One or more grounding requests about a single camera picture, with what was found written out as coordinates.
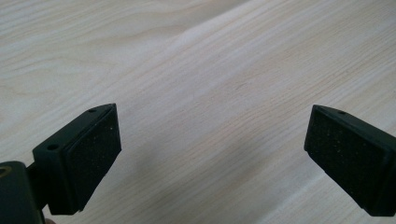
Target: screw hole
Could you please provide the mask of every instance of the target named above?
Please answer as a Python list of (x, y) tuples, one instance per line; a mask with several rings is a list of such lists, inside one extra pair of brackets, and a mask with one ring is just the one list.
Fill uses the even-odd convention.
[(55, 150), (55, 149), (58, 148), (58, 147), (59, 147), (58, 145), (52, 144), (52, 145), (49, 145), (49, 146), (47, 147), (47, 149), (48, 149), (48, 150)]

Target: black plastic bracket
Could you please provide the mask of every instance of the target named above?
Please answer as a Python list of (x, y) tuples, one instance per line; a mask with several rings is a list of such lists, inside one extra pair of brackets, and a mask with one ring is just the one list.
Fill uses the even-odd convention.
[(82, 113), (33, 149), (35, 162), (0, 163), (2, 223), (44, 223), (82, 211), (121, 151), (115, 104)]
[(348, 113), (314, 105), (308, 155), (374, 217), (396, 212), (396, 138)]

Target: black rubber pad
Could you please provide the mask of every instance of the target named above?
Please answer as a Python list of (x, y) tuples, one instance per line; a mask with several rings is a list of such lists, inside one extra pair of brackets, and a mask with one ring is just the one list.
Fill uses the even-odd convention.
[(53, 215), (82, 211), (121, 151), (116, 105), (87, 110), (33, 150)]
[(344, 111), (314, 105), (304, 149), (371, 216), (394, 216), (396, 138)]

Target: wood grain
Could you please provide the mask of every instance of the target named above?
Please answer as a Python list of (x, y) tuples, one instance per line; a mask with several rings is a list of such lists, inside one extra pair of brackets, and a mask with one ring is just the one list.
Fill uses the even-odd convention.
[(304, 152), (313, 104), (396, 134), (393, 0), (2, 1), (0, 158), (117, 103), (123, 151), (66, 223), (394, 223)]

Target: black mount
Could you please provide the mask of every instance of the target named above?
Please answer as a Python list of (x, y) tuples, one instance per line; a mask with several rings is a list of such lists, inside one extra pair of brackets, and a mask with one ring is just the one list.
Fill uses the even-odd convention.
[(344, 111), (314, 105), (304, 149), (369, 215), (395, 215), (395, 137)]
[(35, 162), (0, 163), (0, 219), (44, 223), (82, 211), (121, 151), (115, 104), (89, 109), (33, 149)]

